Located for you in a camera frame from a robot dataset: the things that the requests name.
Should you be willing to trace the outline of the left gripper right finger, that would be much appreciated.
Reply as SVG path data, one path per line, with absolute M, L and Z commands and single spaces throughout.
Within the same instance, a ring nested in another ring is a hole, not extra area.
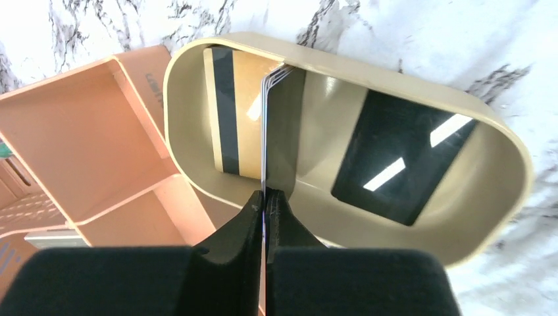
M 440 262 L 417 250 L 329 248 L 281 190 L 265 194 L 267 315 L 459 315 Z

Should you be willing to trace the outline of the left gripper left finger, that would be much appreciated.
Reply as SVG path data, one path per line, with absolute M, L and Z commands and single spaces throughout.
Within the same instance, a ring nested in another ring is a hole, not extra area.
M 257 315 L 265 196 L 196 246 L 50 248 L 33 255 L 2 315 Z

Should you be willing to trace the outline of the gold credit card black stripe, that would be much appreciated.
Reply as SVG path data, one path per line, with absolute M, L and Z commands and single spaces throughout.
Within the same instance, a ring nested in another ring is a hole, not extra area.
M 218 45 L 203 61 L 215 169 L 260 179 L 262 82 L 283 64 Z

